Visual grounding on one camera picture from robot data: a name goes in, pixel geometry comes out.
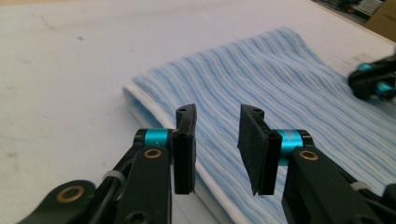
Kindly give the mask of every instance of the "brass screw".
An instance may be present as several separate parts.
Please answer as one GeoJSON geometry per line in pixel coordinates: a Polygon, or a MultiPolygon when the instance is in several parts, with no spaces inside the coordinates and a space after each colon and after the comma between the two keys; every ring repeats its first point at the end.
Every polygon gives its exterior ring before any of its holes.
{"type": "Polygon", "coordinates": [[[71,203],[82,196],[84,188],[82,186],[71,186],[63,189],[56,196],[58,203],[71,203]]]}
{"type": "Polygon", "coordinates": [[[319,159],[317,154],[307,150],[301,151],[299,155],[309,161],[317,161],[319,159]]]}
{"type": "Polygon", "coordinates": [[[148,159],[159,158],[163,154],[159,149],[149,149],[145,151],[145,157],[148,159]]]}

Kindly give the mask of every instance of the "folded towel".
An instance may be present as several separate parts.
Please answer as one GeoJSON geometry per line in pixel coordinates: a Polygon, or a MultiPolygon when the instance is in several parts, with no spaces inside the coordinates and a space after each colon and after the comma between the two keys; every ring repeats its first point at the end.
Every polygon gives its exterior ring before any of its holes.
{"type": "Polygon", "coordinates": [[[377,194],[396,180],[396,105],[355,98],[346,76],[289,28],[209,49],[136,77],[124,87],[163,127],[197,104],[197,173],[236,223],[285,223],[287,168],[275,196],[253,197],[237,145],[241,104],[265,111],[272,129],[306,129],[317,148],[377,194]]]}

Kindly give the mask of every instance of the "fabric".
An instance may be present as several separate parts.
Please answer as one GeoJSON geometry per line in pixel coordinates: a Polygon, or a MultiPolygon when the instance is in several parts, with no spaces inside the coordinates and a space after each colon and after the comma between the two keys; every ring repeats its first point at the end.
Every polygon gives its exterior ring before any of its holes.
{"type": "Polygon", "coordinates": [[[317,148],[377,194],[396,180],[395,104],[355,98],[346,75],[289,28],[153,68],[124,92],[167,128],[178,107],[197,105],[197,172],[236,223],[286,223],[287,168],[278,170],[274,196],[252,195],[237,148],[241,104],[264,110],[272,129],[309,131],[317,148]]]}

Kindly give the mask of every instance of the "screw hole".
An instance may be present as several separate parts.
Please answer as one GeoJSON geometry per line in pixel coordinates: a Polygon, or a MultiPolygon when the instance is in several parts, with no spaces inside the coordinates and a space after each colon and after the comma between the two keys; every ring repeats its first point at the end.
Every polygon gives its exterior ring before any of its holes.
{"type": "Polygon", "coordinates": [[[163,154],[159,149],[149,149],[145,152],[144,156],[148,159],[155,159],[163,154]]]}
{"type": "Polygon", "coordinates": [[[63,189],[56,196],[58,203],[72,203],[82,196],[84,188],[82,186],[71,186],[63,189]]]}
{"type": "Polygon", "coordinates": [[[319,158],[317,154],[307,150],[301,151],[299,155],[308,161],[317,161],[319,158]]]}
{"type": "Polygon", "coordinates": [[[149,224],[149,217],[144,212],[134,212],[125,220],[125,224],[149,224]]]}

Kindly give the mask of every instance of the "white table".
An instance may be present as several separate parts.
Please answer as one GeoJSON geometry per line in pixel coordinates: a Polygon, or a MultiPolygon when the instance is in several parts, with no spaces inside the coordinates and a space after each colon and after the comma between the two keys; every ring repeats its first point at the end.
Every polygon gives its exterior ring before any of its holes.
{"type": "MultiPolygon", "coordinates": [[[[96,186],[133,142],[121,87],[152,66],[288,26],[343,74],[395,44],[308,0],[82,0],[0,6],[0,217],[15,223],[55,187],[96,186]]],[[[174,223],[217,223],[197,195],[174,223]]]]}

